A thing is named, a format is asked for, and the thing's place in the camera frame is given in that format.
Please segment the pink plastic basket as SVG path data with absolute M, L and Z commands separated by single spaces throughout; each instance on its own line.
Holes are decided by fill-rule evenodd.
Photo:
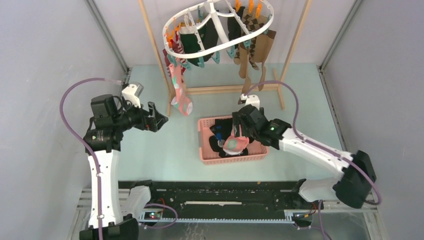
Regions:
M 197 122 L 199 158 L 205 165 L 262 160 L 269 148 L 245 136 L 236 137 L 231 116 L 201 118 Z

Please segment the white oval clip hanger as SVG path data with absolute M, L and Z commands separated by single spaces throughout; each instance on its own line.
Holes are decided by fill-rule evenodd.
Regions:
M 240 0 L 236 0 L 234 4 L 231 4 L 228 0 L 205 0 L 187 7 L 172 16 L 162 28 L 164 49 L 167 51 L 170 60 L 203 60 L 203 57 L 207 55 L 212 55 L 215 60 L 218 60 L 219 51 L 221 50 L 226 50 L 227 54 L 233 58 L 236 52 L 236 45 L 243 44 L 244 47 L 248 49 L 252 38 L 268 32 L 275 18 L 275 10 L 267 0 L 249 0 L 247 3 L 248 13 L 252 14 L 255 18 L 259 16 L 267 18 L 266 24 L 263 25 L 263 27 L 259 28 L 257 31 L 249 32 L 242 18 L 237 16 L 236 11 L 238 11 L 242 5 L 243 2 Z M 223 20 L 228 20 L 228 18 L 231 17 L 235 17 L 240 25 L 241 37 L 230 41 L 228 38 L 229 30 L 225 28 Z M 205 26 L 210 19 L 212 19 L 214 23 L 218 34 L 218 41 L 215 47 L 205 49 L 198 30 Z M 180 54 L 170 49 L 169 42 L 175 38 L 175 33 L 177 31 L 180 32 L 181 26 L 185 26 L 189 30 L 194 31 L 201 47 L 199 52 Z

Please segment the red white striped sock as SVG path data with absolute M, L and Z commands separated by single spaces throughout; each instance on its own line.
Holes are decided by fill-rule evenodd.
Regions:
M 171 50 L 173 50 L 174 53 L 178 53 L 178 54 L 184 54 L 185 53 L 184 47 L 183 47 L 183 44 L 182 44 L 182 41 L 181 41 L 181 38 L 180 38 L 180 32 L 179 31 L 177 31 L 175 33 L 174 39 L 172 39 L 168 43 L 168 45 L 169 45 L 169 48 Z M 165 49 L 162 50 L 162 53 L 164 55 L 165 65 L 166 65 L 166 67 L 168 67 L 171 64 L 170 60 L 168 59 L 168 53 Z

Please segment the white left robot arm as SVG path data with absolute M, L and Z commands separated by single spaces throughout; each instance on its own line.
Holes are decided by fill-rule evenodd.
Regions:
M 104 94 L 94 97 L 90 107 L 93 116 L 83 137 L 83 144 L 91 168 L 91 212 L 88 228 L 79 232 L 81 240 L 136 240 L 139 222 L 136 209 L 123 213 L 119 199 L 117 165 L 124 132 L 132 128 L 157 132 L 168 117 L 161 114 L 154 102 L 148 102 L 148 110 L 142 105 Z

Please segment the pink green patterned sock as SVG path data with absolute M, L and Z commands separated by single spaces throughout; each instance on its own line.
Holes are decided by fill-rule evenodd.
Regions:
M 236 136 L 236 133 L 239 132 L 239 130 L 235 130 L 233 128 L 230 136 L 226 139 L 223 145 L 223 151 L 230 156 L 241 154 L 250 143 L 250 139 L 248 137 L 242 135 Z

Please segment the brown argyle sock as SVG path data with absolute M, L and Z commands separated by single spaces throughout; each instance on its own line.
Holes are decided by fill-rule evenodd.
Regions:
M 258 29 L 260 29 L 261 27 L 263 27 L 263 25 L 266 24 L 267 22 L 267 18 L 264 16 L 259 16 L 258 18 L 254 17 L 251 13 L 248 12 L 248 10 L 244 10 L 243 11 L 243 15 L 242 15 L 242 22 L 246 25 L 246 28 L 248 29 L 249 32 L 255 32 Z M 255 43 L 255 38 L 252 38 L 250 40 L 250 46 L 248 49 L 248 58 L 249 58 L 249 63 L 251 65 L 251 61 L 250 61 L 250 50 L 251 50 L 251 46 L 252 44 Z

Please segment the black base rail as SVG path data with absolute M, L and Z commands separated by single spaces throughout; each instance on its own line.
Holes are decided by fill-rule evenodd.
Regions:
M 165 204 L 163 216 L 183 221 L 288 220 L 290 210 L 316 213 L 317 200 L 304 200 L 295 181 L 154 181 L 118 182 L 120 189 L 146 186 L 152 204 Z

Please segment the black blue white sock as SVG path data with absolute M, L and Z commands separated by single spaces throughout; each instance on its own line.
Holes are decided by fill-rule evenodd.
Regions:
M 212 132 L 212 136 L 209 137 L 208 141 L 212 151 L 218 153 L 220 158 L 235 157 L 235 154 L 228 154 L 223 149 L 226 140 L 231 135 L 233 119 L 231 117 L 217 118 L 214 120 L 213 125 L 210 126 L 209 129 Z

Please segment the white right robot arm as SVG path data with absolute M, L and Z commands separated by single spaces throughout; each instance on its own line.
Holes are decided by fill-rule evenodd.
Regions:
M 367 197 L 377 177 L 366 152 L 331 148 L 298 132 L 288 122 L 278 118 L 268 120 L 262 107 L 245 105 L 233 112 L 232 117 L 237 137 L 247 137 L 266 147 L 297 155 L 331 172 L 329 178 L 299 180 L 290 196 L 295 208 L 304 209 L 310 202 L 330 196 L 354 209 L 370 203 Z

